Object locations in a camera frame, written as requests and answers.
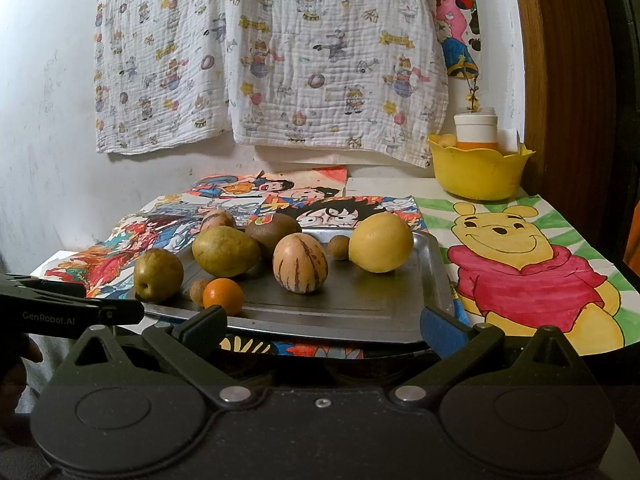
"orange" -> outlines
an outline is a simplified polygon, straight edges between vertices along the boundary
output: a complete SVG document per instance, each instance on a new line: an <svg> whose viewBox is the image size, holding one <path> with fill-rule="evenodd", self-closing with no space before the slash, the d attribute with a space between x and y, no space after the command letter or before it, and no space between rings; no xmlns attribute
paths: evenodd
<svg viewBox="0 0 640 480"><path fill-rule="evenodd" d="M244 305L244 293L233 280L218 278L204 288L202 295L204 308L219 305L225 309L228 316L235 316Z"/></svg>

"baking tray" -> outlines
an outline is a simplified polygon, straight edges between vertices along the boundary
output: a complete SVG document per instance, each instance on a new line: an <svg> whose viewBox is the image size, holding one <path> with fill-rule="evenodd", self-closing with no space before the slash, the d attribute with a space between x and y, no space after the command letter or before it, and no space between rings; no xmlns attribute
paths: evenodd
<svg viewBox="0 0 640 480"><path fill-rule="evenodd" d="M336 235L351 237L349 228L303 228L326 248ZM295 294L281 287L271 266L260 261L234 280L244 291L245 304L238 316L228 318L236 330L379 343L421 341L420 312L428 304L454 315L447 273L438 241L427 233L414 234L414 251L398 269L372 274L349 261L327 256L329 274L320 290ZM184 283L179 294L164 305L144 303L150 316L185 320L202 308L188 294L194 280L211 278L193 258L191 246L178 257L184 266ZM127 298L135 298L130 289Z"/></svg>

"muslin cloth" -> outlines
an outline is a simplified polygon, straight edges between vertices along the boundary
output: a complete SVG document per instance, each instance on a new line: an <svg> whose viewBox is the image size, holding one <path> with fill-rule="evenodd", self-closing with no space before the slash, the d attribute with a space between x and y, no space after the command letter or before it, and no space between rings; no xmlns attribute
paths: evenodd
<svg viewBox="0 0 640 480"><path fill-rule="evenodd" d="M98 150L147 152L233 129L243 144L426 166L425 138L448 103L435 2L98 0Z"/></svg>

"winnie the pooh drawing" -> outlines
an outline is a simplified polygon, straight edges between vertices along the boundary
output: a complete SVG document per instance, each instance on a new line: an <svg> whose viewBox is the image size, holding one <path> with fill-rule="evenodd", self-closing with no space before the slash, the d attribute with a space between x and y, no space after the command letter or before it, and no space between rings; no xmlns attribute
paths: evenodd
<svg viewBox="0 0 640 480"><path fill-rule="evenodd" d="M456 290L465 310L483 316L507 335L531 336L555 325L581 355L621 348L622 330L613 319L620 294L580 256L549 243L525 218L526 205L476 213L473 204L454 206L452 227L463 243L449 249L460 266Z"/></svg>

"yellow plastic bowl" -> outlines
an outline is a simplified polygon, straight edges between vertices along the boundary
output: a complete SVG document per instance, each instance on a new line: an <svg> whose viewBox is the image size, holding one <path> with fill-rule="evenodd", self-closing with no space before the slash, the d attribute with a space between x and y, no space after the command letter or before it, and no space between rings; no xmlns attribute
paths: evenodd
<svg viewBox="0 0 640 480"><path fill-rule="evenodd" d="M450 193L472 200L504 200L516 194L527 159L535 152L520 145L520 153L503 155L478 148L443 148L439 136L430 135L433 171Z"/></svg>

